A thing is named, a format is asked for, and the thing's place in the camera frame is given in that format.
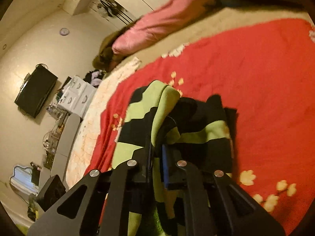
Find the green black striped sweater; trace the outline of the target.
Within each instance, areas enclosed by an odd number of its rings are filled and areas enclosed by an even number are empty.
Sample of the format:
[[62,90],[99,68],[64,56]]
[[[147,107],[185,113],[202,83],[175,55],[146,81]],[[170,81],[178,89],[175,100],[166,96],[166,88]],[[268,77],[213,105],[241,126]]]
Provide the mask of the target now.
[[184,160],[201,169],[232,173],[236,109],[223,107],[219,95],[202,102],[184,98],[173,87],[155,80],[136,89],[129,101],[112,166],[129,160],[136,150],[153,157],[153,189],[157,229],[176,235],[183,221],[179,192],[166,188],[162,145],[177,148]]

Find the pile of clothes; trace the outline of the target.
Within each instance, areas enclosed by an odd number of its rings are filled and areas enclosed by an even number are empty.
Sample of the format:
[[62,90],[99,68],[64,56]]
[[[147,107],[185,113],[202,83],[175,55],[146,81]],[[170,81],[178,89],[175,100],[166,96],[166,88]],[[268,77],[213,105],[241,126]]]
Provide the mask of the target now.
[[90,85],[92,85],[95,88],[98,88],[99,85],[101,84],[103,77],[105,76],[106,72],[103,70],[94,70],[94,71],[89,71],[83,80]]

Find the black speaker box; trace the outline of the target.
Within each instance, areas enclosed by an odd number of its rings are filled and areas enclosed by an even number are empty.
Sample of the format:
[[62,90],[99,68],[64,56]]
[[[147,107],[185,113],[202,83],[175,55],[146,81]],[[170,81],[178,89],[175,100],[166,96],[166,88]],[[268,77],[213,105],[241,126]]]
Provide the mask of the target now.
[[64,194],[66,188],[63,185],[59,175],[55,175],[47,180],[43,188],[39,191],[36,202],[43,211],[47,211],[53,206]]

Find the grey bench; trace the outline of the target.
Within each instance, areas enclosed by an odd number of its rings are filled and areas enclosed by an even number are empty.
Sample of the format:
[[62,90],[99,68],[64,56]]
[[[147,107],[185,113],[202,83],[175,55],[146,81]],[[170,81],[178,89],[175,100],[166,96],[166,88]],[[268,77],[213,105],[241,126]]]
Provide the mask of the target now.
[[80,123],[81,118],[74,113],[67,119],[53,159],[52,168],[48,169],[43,167],[41,169],[39,190],[43,188],[44,184],[51,176],[58,175],[61,181],[63,183],[65,182],[67,165]]

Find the peach white plush blanket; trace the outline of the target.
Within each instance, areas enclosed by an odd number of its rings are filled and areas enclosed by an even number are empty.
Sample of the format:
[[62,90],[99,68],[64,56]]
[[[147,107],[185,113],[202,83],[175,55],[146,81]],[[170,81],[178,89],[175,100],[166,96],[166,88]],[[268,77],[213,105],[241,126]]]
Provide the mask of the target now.
[[83,177],[90,164],[97,137],[101,131],[101,113],[106,109],[108,101],[119,83],[134,74],[141,64],[142,62],[137,57],[133,57],[125,65],[115,68],[98,86],[70,152],[64,179],[64,184],[68,188],[73,187]]

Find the white plastic drawer unit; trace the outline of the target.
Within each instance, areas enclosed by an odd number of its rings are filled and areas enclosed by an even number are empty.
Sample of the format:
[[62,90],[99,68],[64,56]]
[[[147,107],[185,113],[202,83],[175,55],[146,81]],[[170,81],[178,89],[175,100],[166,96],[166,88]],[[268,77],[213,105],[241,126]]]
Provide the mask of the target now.
[[65,86],[57,106],[83,119],[96,90],[91,84],[74,76]]

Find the red floral blanket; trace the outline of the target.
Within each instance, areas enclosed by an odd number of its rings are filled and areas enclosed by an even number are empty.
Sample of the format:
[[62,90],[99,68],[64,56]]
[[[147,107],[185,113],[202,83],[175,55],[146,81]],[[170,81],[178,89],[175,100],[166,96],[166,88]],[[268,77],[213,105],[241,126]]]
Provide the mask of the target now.
[[292,233],[314,199],[314,27],[280,19],[222,32],[163,56],[118,85],[88,170],[107,171],[132,93],[159,80],[183,97],[221,96],[238,112],[233,175]]

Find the tan bed sheet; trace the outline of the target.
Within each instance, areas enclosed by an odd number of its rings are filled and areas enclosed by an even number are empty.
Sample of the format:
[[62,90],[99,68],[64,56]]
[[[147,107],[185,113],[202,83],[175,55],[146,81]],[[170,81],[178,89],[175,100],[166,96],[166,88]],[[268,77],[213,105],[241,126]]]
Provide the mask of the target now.
[[298,9],[278,6],[225,7],[207,14],[199,21],[174,32],[147,49],[125,58],[116,66],[115,70],[123,67],[133,57],[137,57],[141,61],[140,67],[143,68],[182,44],[192,44],[201,38],[210,37],[230,29],[282,18],[301,18],[314,25],[308,12]]

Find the hanging bags on hooks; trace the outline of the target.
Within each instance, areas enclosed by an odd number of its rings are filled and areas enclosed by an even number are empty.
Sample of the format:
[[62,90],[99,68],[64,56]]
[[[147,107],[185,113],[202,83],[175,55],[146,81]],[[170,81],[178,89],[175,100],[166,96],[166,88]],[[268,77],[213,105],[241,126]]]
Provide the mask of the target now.
[[115,0],[92,0],[89,11],[103,23],[121,29],[137,20],[128,10]]

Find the pink satin quilt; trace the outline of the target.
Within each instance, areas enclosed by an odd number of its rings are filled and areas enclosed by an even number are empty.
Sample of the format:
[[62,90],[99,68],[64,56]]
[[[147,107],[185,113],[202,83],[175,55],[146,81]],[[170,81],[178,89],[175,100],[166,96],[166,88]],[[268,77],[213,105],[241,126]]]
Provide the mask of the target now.
[[115,55],[129,56],[146,49],[196,21],[215,7],[217,0],[168,0],[145,14],[112,45]]

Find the wavy frame mirror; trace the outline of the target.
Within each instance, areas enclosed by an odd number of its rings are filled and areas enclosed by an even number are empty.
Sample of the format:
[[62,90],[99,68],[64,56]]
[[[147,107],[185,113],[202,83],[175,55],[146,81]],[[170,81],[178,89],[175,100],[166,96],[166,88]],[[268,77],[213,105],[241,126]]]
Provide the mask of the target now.
[[38,185],[32,182],[31,167],[15,165],[9,184],[12,190],[23,198],[27,198],[30,194],[37,195],[39,191]]

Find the black wall television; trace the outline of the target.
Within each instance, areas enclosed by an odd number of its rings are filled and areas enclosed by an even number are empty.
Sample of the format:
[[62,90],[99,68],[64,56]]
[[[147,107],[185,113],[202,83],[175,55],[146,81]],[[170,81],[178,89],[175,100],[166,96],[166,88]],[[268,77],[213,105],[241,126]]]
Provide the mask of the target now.
[[14,103],[26,114],[36,118],[52,92],[58,77],[40,63],[28,74]]

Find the round wall clock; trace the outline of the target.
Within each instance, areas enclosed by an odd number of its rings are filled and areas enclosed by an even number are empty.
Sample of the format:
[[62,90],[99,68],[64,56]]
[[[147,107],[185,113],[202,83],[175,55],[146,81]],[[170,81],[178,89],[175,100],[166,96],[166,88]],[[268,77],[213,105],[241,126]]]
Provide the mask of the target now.
[[70,31],[69,31],[68,28],[61,28],[60,31],[59,31],[59,34],[61,36],[67,36],[69,33],[70,33]]

